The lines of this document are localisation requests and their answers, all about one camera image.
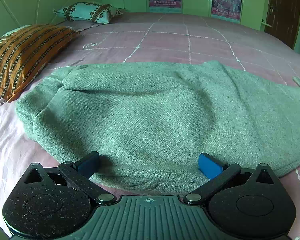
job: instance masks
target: metal screw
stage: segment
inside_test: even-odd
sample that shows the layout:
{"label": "metal screw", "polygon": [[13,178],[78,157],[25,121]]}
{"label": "metal screw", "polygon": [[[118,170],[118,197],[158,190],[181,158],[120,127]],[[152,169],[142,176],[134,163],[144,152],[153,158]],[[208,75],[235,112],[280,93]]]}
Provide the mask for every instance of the metal screw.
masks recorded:
{"label": "metal screw", "polygon": [[186,195],[186,199],[194,202],[194,201],[199,201],[202,197],[199,194],[195,194],[195,193],[190,193],[188,195]]}
{"label": "metal screw", "polygon": [[114,199],[114,196],[112,194],[109,194],[109,193],[104,193],[104,194],[101,194],[98,196],[98,199],[101,201],[101,202],[108,202],[108,201],[111,201]]}

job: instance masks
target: white grid pattern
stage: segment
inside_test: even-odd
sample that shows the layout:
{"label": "white grid pattern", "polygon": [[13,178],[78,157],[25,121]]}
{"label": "white grid pattern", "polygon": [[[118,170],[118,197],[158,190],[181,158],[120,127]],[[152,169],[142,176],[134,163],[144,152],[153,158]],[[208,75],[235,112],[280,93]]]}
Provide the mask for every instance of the white grid pattern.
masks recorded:
{"label": "white grid pattern", "polygon": [[146,34],[143,36],[142,40],[140,41],[139,45],[138,45],[138,46],[134,49],[134,51],[133,51],[133,52],[132,52],[132,53],[131,53],[124,61],[123,61],[123,63],[126,62],[127,59],[130,58],[130,57],[137,51],[137,49],[140,48],[141,43],[143,42],[143,40],[145,39],[145,37],[146,37],[147,34],[149,33],[149,30],[152,28],[152,26],[153,26],[154,24],[155,24],[155,22],[151,24],[151,26],[150,26],[149,29],[147,30]]}
{"label": "white grid pattern", "polygon": [[225,37],[220,31],[218,31],[217,29],[214,29],[214,28],[210,27],[210,26],[207,24],[206,21],[204,21],[204,22],[206,23],[206,25],[207,25],[209,28],[211,28],[212,30],[217,31],[218,33],[220,33],[220,34],[222,35],[222,37],[223,37],[223,38],[225,39],[225,41],[228,43],[228,45],[229,45],[229,47],[230,47],[230,49],[231,49],[231,51],[232,51],[233,56],[234,56],[234,57],[237,59],[237,61],[240,63],[240,65],[242,66],[243,70],[246,71],[246,69],[245,69],[244,66],[242,65],[241,61],[240,61],[240,60],[237,58],[237,56],[234,54],[234,51],[233,51],[233,49],[232,49],[232,47],[231,47],[229,41],[226,39],[226,37]]}
{"label": "white grid pattern", "polygon": [[[270,66],[272,67],[272,69],[267,68],[267,67],[262,66],[262,65],[259,65],[259,64],[256,64],[256,63],[247,62],[247,61],[242,61],[242,60],[238,59],[238,57],[235,55],[235,53],[234,53],[234,51],[233,51],[233,49],[232,49],[232,47],[231,47],[231,44],[236,44],[236,45],[239,45],[239,46],[244,46],[244,47],[247,47],[247,48],[250,48],[250,49],[259,51],[259,52],[261,52],[261,54],[266,53],[266,54],[272,55],[272,56],[274,56],[274,57],[277,57],[277,58],[279,58],[279,59],[281,59],[281,60],[284,60],[284,61],[290,66],[290,68],[293,70],[293,72],[295,73],[295,75],[298,76],[297,73],[296,73],[296,71],[294,70],[294,68],[291,66],[291,63],[292,63],[292,62],[290,62],[290,61],[288,61],[288,60],[286,60],[286,59],[284,59],[284,58],[282,58],[282,57],[279,57],[279,56],[277,56],[277,55],[273,55],[273,54],[267,53],[267,52],[265,52],[265,51],[261,51],[261,50],[259,50],[259,49],[255,49],[255,48],[250,47],[250,46],[245,46],[245,45],[242,45],[242,44],[238,44],[238,43],[235,43],[235,42],[230,42],[230,41],[228,41],[227,38],[226,38],[219,30],[217,30],[217,29],[212,28],[211,26],[209,26],[209,25],[207,24],[207,22],[204,20],[203,17],[202,17],[202,19],[204,20],[204,22],[205,22],[205,24],[207,25],[207,27],[209,27],[209,28],[215,30],[216,32],[220,33],[220,35],[222,35],[222,37],[224,38],[224,40],[220,40],[220,39],[216,39],[216,38],[212,38],[212,37],[204,37],[204,36],[190,35],[190,34],[189,34],[189,31],[188,31],[188,27],[187,27],[187,25],[184,23],[184,19],[183,19],[183,24],[184,24],[184,26],[185,26],[185,28],[186,28],[187,34],[182,34],[182,33],[171,33],[171,32],[155,32],[155,31],[151,31],[150,29],[152,28],[152,26],[153,26],[155,23],[158,23],[158,22],[162,19],[162,17],[163,17],[164,15],[162,15],[162,16],[158,19],[157,22],[152,23],[152,25],[149,27],[149,29],[148,29],[147,31],[121,31],[121,32],[119,31],[119,32],[117,32],[117,31],[113,30],[113,31],[111,31],[111,32],[83,34],[83,35],[108,34],[108,35],[106,36],[106,37],[108,37],[111,33],[145,33],[145,35],[143,36],[142,40],[140,41],[140,43],[138,44],[137,47],[92,48],[92,49],[88,49],[88,50],[94,50],[94,49],[116,49],[116,48],[135,48],[134,51],[133,51],[133,52],[132,52],[132,53],[131,53],[124,61],[123,61],[123,62],[126,62],[127,59],[129,59],[130,57],[132,57],[133,54],[134,54],[139,48],[143,48],[143,49],[158,49],[158,48],[146,48],[146,47],[141,47],[141,44],[142,44],[142,42],[144,41],[144,39],[145,39],[145,37],[146,37],[146,35],[147,35],[148,33],[164,33],[164,34],[171,34],[171,35],[183,35],[183,36],[187,36],[187,37],[188,37],[188,51],[176,50],[176,49],[162,49],[162,48],[159,48],[159,49],[160,49],[160,50],[174,50],[174,51],[188,52],[188,53],[189,53],[189,63],[190,63],[190,64],[192,63],[192,58],[191,58],[191,54],[192,54],[192,53],[193,53],[193,54],[200,54],[200,55],[205,55],[205,56],[212,56],[212,57],[217,57],[217,58],[223,58],[223,59],[229,59],[229,60],[231,60],[231,58],[227,58],[227,57],[220,57],[220,56],[209,55],[209,54],[203,54],[203,53],[197,53],[197,52],[192,52],[192,51],[191,51],[191,40],[190,40],[190,37],[197,37],[197,38],[203,38],[203,39],[213,39],[213,40],[217,40],[217,41],[226,42],[226,43],[229,45],[229,48],[230,48],[230,50],[231,50],[233,56],[235,57],[235,60],[241,65],[241,67],[243,68],[244,71],[246,71],[246,69],[244,68],[244,66],[242,65],[242,63],[248,63],[248,64],[256,65],[256,66],[258,66],[258,67],[262,67],[262,68],[264,68],[264,69],[267,69],[267,70],[271,70],[271,71],[276,72],[276,74],[277,74],[277,75],[282,79],[282,81],[287,85],[286,81],[283,79],[283,77],[281,76],[280,72],[279,72],[277,69],[274,68],[274,66],[269,62],[269,60],[268,60],[265,56],[264,56],[264,58],[265,58],[265,59],[267,60],[267,62],[270,64]],[[99,45],[106,39],[106,37],[105,37],[100,43],[92,44],[91,46],[99,46]]]}
{"label": "white grid pattern", "polygon": [[88,44],[84,44],[84,45],[83,45],[83,48],[86,49],[86,48],[88,48],[88,47],[100,45],[101,43],[103,43],[103,42],[106,40],[106,38],[107,38],[111,33],[114,33],[114,31],[108,32],[108,35],[104,36],[103,40],[100,41],[99,43],[88,43]]}

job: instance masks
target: crosshair mark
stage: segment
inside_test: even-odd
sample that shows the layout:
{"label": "crosshair mark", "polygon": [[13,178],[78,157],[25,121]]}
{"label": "crosshair mark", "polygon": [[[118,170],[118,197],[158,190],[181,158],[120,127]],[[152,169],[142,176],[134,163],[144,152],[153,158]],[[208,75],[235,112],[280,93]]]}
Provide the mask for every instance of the crosshair mark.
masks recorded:
{"label": "crosshair mark", "polygon": [[153,198],[147,198],[145,201],[147,201],[149,204],[151,204],[155,200]]}

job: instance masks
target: blue gripper pad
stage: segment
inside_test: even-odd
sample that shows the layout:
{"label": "blue gripper pad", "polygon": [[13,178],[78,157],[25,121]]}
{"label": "blue gripper pad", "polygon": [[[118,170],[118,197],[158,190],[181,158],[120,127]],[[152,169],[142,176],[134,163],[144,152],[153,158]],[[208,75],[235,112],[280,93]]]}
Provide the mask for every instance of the blue gripper pad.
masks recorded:
{"label": "blue gripper pad", "polygon": [[223,172],[220,162],[207,153],[201,153],[198,160],[199,170],[208,178],[213,179]]}

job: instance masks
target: white patterned pillow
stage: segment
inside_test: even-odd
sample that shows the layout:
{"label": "white patterned pillow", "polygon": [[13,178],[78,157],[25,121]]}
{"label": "white patterned pillow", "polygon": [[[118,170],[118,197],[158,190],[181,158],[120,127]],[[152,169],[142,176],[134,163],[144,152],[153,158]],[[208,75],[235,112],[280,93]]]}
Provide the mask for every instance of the white patterned pillow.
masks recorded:
{"label": "white patterned pillow", "polygon": [[58,11],[53,10],[58,16],[68,21],[90,20],[92,22],[108,24],[112,18],[122,13],[111,4],[97,4],[78,2]]}

